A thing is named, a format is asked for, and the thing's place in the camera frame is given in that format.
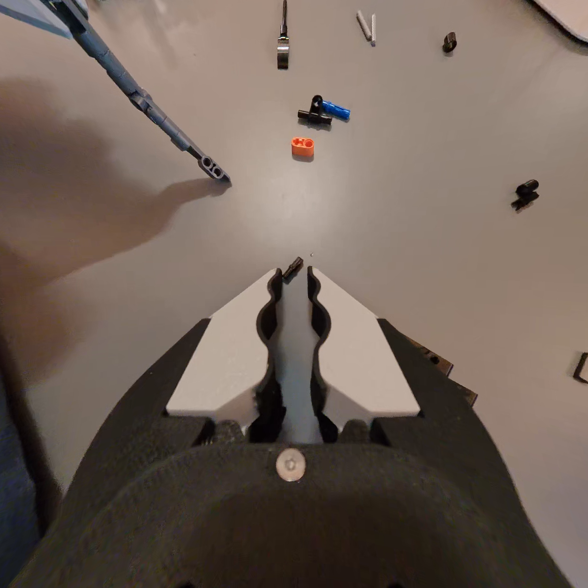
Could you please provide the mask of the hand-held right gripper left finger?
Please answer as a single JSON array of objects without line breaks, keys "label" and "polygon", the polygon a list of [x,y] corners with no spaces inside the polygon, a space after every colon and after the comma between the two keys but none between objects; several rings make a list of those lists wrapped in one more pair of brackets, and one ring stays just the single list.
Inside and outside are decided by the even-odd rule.
[{"label": "hand-held right gripper left finger", "polygon": [[282,287],[281,269],[272,269],[209,317],[168,415],[234,421],[259,436],[276,426],[283,401],[270,340]]}]

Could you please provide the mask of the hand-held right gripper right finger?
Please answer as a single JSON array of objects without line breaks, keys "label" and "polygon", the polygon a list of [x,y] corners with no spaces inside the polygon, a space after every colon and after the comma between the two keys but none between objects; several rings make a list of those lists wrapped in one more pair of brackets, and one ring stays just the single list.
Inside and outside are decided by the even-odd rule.
[{"label": "hand-held right gripper right finger", "polygon": [[320,433],[351,421],[417,417],[420,406],[378,317],[318,268],[307,269],[312,355],[311,402]]}]

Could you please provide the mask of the grey lego model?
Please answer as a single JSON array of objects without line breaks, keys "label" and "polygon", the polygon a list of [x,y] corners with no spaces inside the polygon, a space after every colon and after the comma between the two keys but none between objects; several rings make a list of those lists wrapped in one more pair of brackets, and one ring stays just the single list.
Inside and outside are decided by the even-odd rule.
[{"label": "grey lego model", "polygon": [[210,178],[230,183],[229,175],[205,154],[154,102],[121,64],[89,23],[86,1],[1,1],[1,13],[67,39],[73,39],[106,71],[108,77],[182,152],[192,155]]}]

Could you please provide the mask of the black lego connector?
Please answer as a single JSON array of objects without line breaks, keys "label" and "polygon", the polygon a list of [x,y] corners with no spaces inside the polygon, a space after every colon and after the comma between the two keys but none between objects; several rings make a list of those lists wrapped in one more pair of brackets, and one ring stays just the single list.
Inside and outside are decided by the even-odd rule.
[{"label": "black lego connector", "polygon": [[325,113],[321,95],[315,95],[312,98],[308,110],[298,110],[298,120],[314,126],[330,127],[332,124],[332,117]]}]

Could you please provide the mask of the black lego axle with lever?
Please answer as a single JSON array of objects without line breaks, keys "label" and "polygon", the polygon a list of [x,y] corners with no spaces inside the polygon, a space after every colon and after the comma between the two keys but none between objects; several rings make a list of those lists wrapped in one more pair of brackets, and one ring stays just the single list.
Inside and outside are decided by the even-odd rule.
[{"label": "black lego axle with lever", "polygon": [[288,35],[288,1],[284,0],[282,4],[282,19],[280,34],[277,39],[276,61],[278,70],[288,70],[290,40]]}]

